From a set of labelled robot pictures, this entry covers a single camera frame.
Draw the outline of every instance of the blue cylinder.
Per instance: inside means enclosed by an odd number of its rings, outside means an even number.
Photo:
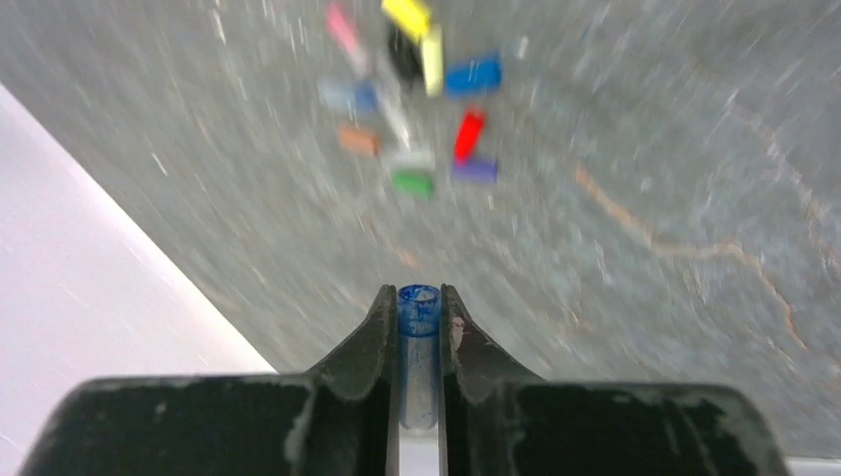
[[[438,421],[440,291],[425,285],[400,288],[397,312],[400,424],[408,430],[423,431]]]

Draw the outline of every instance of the pile of markers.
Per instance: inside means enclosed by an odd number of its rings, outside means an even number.
[[[502,83],[501,57],[493,52],[444,67],[442,31],[432,22],[428,7],[417,0],[383,0],[382,10],[391,20],[388,44],[385,51],[372,56],[362,46],[341,5],[327,6],[327,30],[344,51],[357,80],[322,79],[317,85],[318,94],[324,105],[336,110],[379,110],[397,138],[396,145],[383,153],[392,186],[429,197],[435,160],[420,128],[409,119],[404,91],[421,80],[429,97],[443,92],[461,98],[494,91]],[[474,153],[484,124],[485,112],[468,106],[455,138],[454,179],[496,181],[496,162]],[[342,123],[337,135],[347,151],[380,155],[380,139],[372,129]]]

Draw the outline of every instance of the white surface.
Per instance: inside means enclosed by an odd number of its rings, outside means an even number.
[[[0,475],[108,375],[274,372],[0,86]]]

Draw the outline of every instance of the yellow marker cap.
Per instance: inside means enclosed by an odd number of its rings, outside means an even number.
[[[420,56],[423,61],[423,82],[426,95],[436,96],[444,87],[444,51],[441,44],[441,26],[434,25],[420,40]]]
[[[383,0],[382,9],[413,42],[418,43],[429,33],[429,20],[432,14],[423,2]]]

